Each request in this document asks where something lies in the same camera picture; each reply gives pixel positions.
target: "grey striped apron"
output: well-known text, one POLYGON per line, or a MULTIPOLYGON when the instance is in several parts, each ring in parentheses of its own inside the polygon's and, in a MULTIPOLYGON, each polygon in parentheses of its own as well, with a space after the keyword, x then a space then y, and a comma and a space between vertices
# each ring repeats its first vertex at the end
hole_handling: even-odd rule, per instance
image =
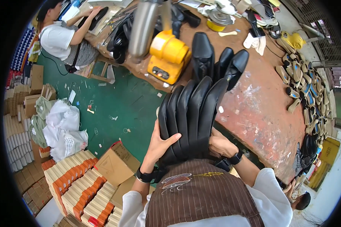
MULTIPOLYGON (((75 31, 78 30, 78 27, 74 25, 68 27, 67 23, 64 21, 62 21, 61 27, 67 28, 69 30, 75 30, 75 31)), ((63 61, 66 65, 73 64, 74 58, 76 56, 78 44, 70 45, 70 47, 71 47, 71 52, 69 53, 68 58, 66 58, 63 61)), ((88 65, 91 62, 95 61, 98 55, 99 55, 99 51, 95 47, 91 46, 91 44, 87 40, 83 39, 81 42, 80 52, 78 54, 76 66, 88 65)))
POLYGON ((145 226, 231 215, 248 218, 252 227, 264 226, 245 183, 211 163, 193 159, 172 166, 150 198, 145 226))

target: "white shirt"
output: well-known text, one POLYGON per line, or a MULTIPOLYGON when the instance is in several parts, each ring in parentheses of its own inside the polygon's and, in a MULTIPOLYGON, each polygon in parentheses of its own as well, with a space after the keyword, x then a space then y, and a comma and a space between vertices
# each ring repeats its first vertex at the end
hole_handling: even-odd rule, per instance
MULTIPOLYGON (((260 212, 265 227, 287 227, 291 223, 293 211, 288 198, 278 185, 273 169, 260 170, 253 187, 246 185, 253 198, 256 208, 260 212)), ((123 214, 118 227, 144 227, 149 200, 145 207, 141 203, 141 194, 130 191, 123 195, 123 214)), ((195 222, 183 222, 172 227, 198 227, 198 226, 237 226, 250 227, 249 220, 240 215, 202 219, 195 222)))
POLYGON ((61 27, 61 23, 61 21, 55 21, 54 24, 45 26, 39 34, 39 39, 46 52, 64 61, 71 52, 69 43, 75 30, 61 27))

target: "metal pipe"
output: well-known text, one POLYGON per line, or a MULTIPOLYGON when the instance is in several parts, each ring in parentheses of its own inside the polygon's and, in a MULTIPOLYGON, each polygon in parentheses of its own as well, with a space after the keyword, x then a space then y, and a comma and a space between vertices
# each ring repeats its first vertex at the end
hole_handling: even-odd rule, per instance
POLYGON ((145 0, 138 3, 127 49, 132 61, 136 64, 139 64, 149 52, 159 5, 157 0, 145 0))
POLYGON ((165 1, 160 7, 163 31, 172 34, 172 0, 165 1))

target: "green floor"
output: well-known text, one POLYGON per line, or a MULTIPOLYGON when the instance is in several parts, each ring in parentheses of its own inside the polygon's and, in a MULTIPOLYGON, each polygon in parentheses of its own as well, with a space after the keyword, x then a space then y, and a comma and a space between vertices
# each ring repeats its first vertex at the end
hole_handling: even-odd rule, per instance
MULTIPOLYGON (((65 74, 64 64, 59 60, 54 61, 61 73, 65 74)), ((55 63, 42 55, 37 64, 44 65, 43 83, 49 83, 56 89, 57 98, 68 98, 70 91, 65 88, 65 84, 72 85, 70 89, 76 92, 73 105, 77 106, 77 102, 79 102, 77 107, 80 110, 80 130, 87 129, 89 137, 87 148, 96 157, 101 157, 113 143, 121 138, 124 146, 139 161, 143 161, 156 120, 155 112, 161 104, 165 92, 156 90, 151 84, 133 76, 122 66, 114 67, 116 78, 114 84, 108 83, 106 86, 99 86, 99 83, 103 83, 103 81, 86 79, 75 74, 61 75, 55 63), (87 111, 91 100, 93 100, 94 114, 87 111)), ((94 73, 100 75, 102 68, 103 64, 97 64, 94 73)), ((215 128, 243 150, 259 168, 264 167, 258 158, 226 129, 219 124, 215 124, 215 128)))

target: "wooden stool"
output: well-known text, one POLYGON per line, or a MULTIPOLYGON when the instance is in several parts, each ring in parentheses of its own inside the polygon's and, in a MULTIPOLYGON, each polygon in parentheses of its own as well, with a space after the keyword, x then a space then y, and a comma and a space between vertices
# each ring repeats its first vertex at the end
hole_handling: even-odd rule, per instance
POLYGON ((102 54, 99 54, 99 56, 97 57, 97 59, 95 61, 91 62, 86 67, 84 67, 84 68, 82 68, 80 70, 77 70, 74 73, 77 74, 77 75, 81 75, 83 77, 86 77, 86 78, 98 79, 98 80, 105 81, 105 82, 109 83, 110 79, 107 79, 105 77, 105 72, 106 72, 107 66, 109 66, 109 65, 113 65, 113 66, 116 66, 116 67, 119 66, 114 61, 110 60, 109 58, 104 57, 102 54), (95 75, 95 74, 92 73, 92 70, 93 70, 96 62, 98 62, 98 61, 103 61, 105 63, 100 76, 95 75))

